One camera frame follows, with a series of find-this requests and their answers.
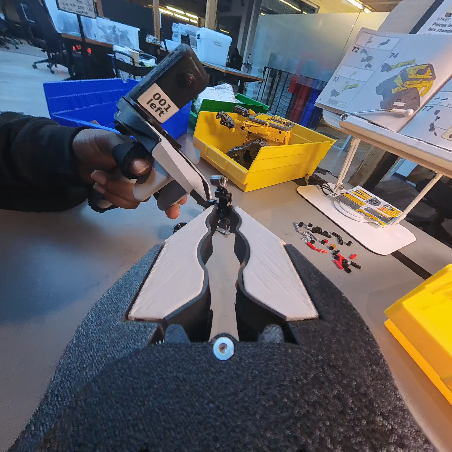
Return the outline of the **whiteboard sign on stand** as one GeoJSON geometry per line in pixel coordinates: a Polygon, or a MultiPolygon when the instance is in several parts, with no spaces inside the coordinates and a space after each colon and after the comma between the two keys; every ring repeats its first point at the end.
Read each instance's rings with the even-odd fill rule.
{"type": "Polygon", "coordinates": [[[59,10],[88,18],[97,17],[93,0],[57,0],[59,10]]]}

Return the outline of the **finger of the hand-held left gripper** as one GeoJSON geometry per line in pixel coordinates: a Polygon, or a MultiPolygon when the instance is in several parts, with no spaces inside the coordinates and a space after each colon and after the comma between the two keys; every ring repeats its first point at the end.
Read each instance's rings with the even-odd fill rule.
{"type": "Polygon", "coordinates": [[[185,196],[191,196],[198,205],[208,208],[212,193],[204,175],[184,153],[162,139],[152,151],[153,194],[158,193],[157,206],[167,210],[185,196]]]}

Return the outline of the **white instruction sign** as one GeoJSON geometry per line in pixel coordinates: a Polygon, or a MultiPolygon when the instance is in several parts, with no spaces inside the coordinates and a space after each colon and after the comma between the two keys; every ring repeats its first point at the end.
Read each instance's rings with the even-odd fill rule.
{"type": "Polygon", "coordinates": [[[435,0],[411,29],[410,34],[451,36],[452,1],[435,0]]]}

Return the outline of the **green plastic bin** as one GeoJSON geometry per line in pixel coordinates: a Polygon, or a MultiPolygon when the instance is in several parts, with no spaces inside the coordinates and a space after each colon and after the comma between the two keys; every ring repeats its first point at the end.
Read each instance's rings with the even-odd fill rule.
{"type": "Polygon", "coordinates": [[[246,109],[251,109],[256,113],[267,113],[268,110],[270,109],[268,105],[256,101],[252,98],[249,98],[240,93],[238,93],[232,101],[203,99],[198,110],[196,110],[195,105],[192,104],[189,116],[189,126],[192,127],[193,129],[196,127],[198,113],[200,111],[216,113],[218,111],[224,111],[226,113],[232,113],[235,105],[240,105],[246,109]]]}

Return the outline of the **yellow toy robot model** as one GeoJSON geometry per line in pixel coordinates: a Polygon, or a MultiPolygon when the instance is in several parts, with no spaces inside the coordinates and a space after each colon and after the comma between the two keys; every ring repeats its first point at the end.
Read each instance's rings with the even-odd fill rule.
{"type": "Polygon", "coordinates": [[[229,130],[244,132],[241,145],[231,148],[226,155],[242,167],[249,169],[261,148],[290,144],[295,123],[280,116],[261,118],[260,113],[235,105],[232,111],[242,118],[234,119],[225,111],[216,113],[216,120],[229,130]]]}

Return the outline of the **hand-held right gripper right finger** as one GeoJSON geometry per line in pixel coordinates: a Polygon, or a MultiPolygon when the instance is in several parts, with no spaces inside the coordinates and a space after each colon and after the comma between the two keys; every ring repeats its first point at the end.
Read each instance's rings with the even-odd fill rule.
{"type": "Polygon", "coordinates": [[[239,340],[258,341],[274,325],[284,339],[289,322],[319,319],[287,244],[237,206],[230,208],[230,220],[240,262],[235,298],[239,340]]]}

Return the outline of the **person's left forearm black sleeve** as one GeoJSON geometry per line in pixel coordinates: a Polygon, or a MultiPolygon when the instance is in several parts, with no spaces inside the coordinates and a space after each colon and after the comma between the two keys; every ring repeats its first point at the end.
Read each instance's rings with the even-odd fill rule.
{"type": "Polygon", "coordinates": [[[78,173],[72,142],[83,129],[1,112],[0,208],[61,212],[82,204],[89,189],[78,173]]]}

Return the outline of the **open instruction booklet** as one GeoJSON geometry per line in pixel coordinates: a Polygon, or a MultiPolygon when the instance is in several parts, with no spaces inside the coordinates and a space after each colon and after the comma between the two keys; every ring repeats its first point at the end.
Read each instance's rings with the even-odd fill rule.
{"type": "Polygon", "coordinates": [[[316,100],[324,110],[429,141],[415,117],[451,78],[450,33],[406,34],[362,28],[316,100]]]}

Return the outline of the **white storage box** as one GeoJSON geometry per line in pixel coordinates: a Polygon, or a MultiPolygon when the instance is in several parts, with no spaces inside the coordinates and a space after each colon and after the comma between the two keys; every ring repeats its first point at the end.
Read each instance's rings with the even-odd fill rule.
{"type": "Polygon", "coordinates": [[[200,28],[196,34],[198,59],[203,63],[225,66],[232,38],[221,32],[200,28]]]}

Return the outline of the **person's left hand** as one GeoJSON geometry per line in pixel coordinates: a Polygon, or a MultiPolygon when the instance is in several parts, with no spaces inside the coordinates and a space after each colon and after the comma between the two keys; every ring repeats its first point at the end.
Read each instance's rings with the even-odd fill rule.
{"type": "Polygon", "coordinates": [[[113,148],[128,137],[101,129],[83,129],[72,142],[78,173],[81,179],[100,193],[112,205],[135,209],[140,202],[133,196],[134,185],[118,180],[112,172],[117,164],[113,148]]]}

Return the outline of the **blue plastic bin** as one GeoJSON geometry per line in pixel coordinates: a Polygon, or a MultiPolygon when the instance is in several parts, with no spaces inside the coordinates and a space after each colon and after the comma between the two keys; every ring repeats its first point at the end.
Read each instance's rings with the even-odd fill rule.
{"type": "Polygon", "coordinates": [[[117,102],[141,80],[120,78],[43,83],[50,118],[67,127],[115,129],[117,102]]]}

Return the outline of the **red and blue stacked bins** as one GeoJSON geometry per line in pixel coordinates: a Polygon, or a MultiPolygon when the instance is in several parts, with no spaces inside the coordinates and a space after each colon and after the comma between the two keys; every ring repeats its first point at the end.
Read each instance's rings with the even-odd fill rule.
{"type": "Polygon", "coordinates": [[[322,109],[315,103],[326,84],[323,80],[294,75],[288,88],[291,99],[285,118],[315,130],[322,115],[322,109]]]}

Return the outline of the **bubble wrap sheet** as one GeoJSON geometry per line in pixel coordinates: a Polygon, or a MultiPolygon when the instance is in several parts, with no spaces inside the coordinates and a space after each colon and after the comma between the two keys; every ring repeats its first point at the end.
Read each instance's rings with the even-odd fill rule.
{"type": "Polygon", "coordinates": [[[193,102],[192,109],[199,112],[202,101],[213,100],[227,103],[240,103],[235,97],[232,85],[228,83],[219,84],[213,87],[207,87],[202,91],[193,102]]]}

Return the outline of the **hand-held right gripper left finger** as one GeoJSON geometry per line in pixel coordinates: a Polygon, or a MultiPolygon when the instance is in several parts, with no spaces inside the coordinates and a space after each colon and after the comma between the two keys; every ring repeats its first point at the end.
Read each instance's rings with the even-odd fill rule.
{"type": "Polygon", "coordinates": [[[206,263],[212,255],[216,207],[210,206],[166,239],[144,278],[127,319],[181,325],[192,342],[206,342],[212,329],[206,263]]]}

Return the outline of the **background wooden desk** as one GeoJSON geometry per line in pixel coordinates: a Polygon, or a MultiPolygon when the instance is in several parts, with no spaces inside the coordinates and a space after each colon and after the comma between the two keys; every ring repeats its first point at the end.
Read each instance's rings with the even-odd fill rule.
{"type": "Polygon", "coordinates": [[[204,66],[205,71],[209,75],[209,86],[216,86],[220,84],[220,82],[224,80],[226,76],[231,76],[234,79],[238,80],[238,93],[244,94],[246,83],[258,82],[258,84],[261,85],[266,81],[266,79],[263,77],[255,76],[243,71],[238,71],[227,66],[214,65],[204,61],[201,61],[201,64],[204,66]]]}

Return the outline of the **clear plastic storage tub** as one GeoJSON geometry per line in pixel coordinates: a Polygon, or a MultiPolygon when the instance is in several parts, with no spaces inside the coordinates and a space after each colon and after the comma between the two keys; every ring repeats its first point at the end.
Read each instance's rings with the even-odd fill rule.
{"type": "Polygon", "coordinates": [[[99,42],[139,50],[139,28],[133,26],[97,17],[94,36],[99,42]]]}
{"type": "Polygon", "coordinates": [[[58,33],[81,37],[76,14],[61,11],[58,9],[57,2],[55,0],[43,0],[42,3],[46,7],[52,23],[58,33]]]}

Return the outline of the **white book stand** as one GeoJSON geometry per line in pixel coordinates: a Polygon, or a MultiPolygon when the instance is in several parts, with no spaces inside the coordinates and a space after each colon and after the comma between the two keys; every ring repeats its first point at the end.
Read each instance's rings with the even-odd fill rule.
{"type": "Polygon", "coordinates": [[[415,242],[415,235],[406,229],[401,221],[428,193],[442,176],[451,178],[452,156],[451,151],[442,147],[395,133],[386,128],[377,126],[367,120],[346,114],[345,120],[340,114],[324,109],[324,120],[339,131],[348,131],[353,137],[346,160],[342,166],[335,191],[343,187],[343,180],[350,167],[360,141],[374,145],[393,155],[406,158],[436,172],[435,177],[426,185],[423,191],[402,212],[401,216],[382,228],[369,221],[361,221],[357,214],[338,208],[331,196],[325,195],[313,185],[299,186],[297,192],[324,216],[331,219],[339,228],[344,230],[354,241],[357,241],[367,250],[378,255],[389,255],[404,246],[415,242]]]}

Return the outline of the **yellow sticker sheet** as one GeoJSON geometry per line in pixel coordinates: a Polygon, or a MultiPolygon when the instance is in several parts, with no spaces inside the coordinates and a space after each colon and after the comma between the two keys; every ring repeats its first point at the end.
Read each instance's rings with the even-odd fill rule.
{"type": "Polygon", "coordinates": [[[381,228],[393,224],[403,213],[361,186],[333,191],[329,196],[333,198],[336,207],[352,218],[363,219],[381,228]]]}

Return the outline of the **yellow plastic bin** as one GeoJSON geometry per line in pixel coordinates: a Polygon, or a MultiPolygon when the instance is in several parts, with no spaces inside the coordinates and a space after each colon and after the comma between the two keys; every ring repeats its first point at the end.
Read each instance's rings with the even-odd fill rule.
{"type": "Polygon", "coordinates": [[[283,142],[281,130],[267,127],[263,134],[248,133],[265,128],[246,127],[246,119],[236,113],[228,114],[234,120],[234,127],[229,128],[221,125],[217,114],[209,111],[198,114],[194,146],[205,161],[244,192],[312,175],[335,144],[334,139],[296,123],[289,132],[289,139],[283,142]],[[243,163],[238,162],[239,150],[234,151],[234,157],[227,155],[231,149],[257,139],[266,140],[268,145],[255,151],[254,159],[244,155],[243,163]]]}
{"type": "Polygon", "coordinates": [[[385,310],[385,326],[452,403],[452,265],[385,310]]]}

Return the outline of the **pile of small toy bricks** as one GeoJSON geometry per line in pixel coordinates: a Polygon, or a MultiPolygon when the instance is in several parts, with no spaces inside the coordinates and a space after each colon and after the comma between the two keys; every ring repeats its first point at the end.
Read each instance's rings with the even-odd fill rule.
{"type": "Polygon", "coordinates": [[[301,236],[302,242],[311,250],[323,254],[340,271],[350,274],[353,270],[362,269],[355,251],[357,242],[354,240],[313,223],[293,222],[292,226],[301,236]]]}

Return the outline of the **black utility cart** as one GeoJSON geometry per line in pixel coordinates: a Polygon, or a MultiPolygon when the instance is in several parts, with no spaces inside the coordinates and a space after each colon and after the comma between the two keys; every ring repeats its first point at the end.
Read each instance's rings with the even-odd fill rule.
{"type": "Polygon", "coordinates": [[[144,54],[146,59],[140,59],[140,53],[127,47],[114,46],[112,65],[116,78],[123,82],[136,80],[146,76],[156,67],[154,57],[144,54]]]}

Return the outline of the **small black grey brick assembly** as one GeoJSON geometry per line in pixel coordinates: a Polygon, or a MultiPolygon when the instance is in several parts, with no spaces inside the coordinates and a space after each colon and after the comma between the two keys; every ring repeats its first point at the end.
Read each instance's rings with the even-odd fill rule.
{"type": "Polygon", "coordinates": [[[216,199],[210,201],[213,206],[212,212],[208,217],[207,224],[212,230],[217,231],[224,236],[230,232],[230,211],[232,202],[232,193],[227,189],[228,178],[223,175],[212,176],[210,183],[216,187],[214,196],[216,199]]]}

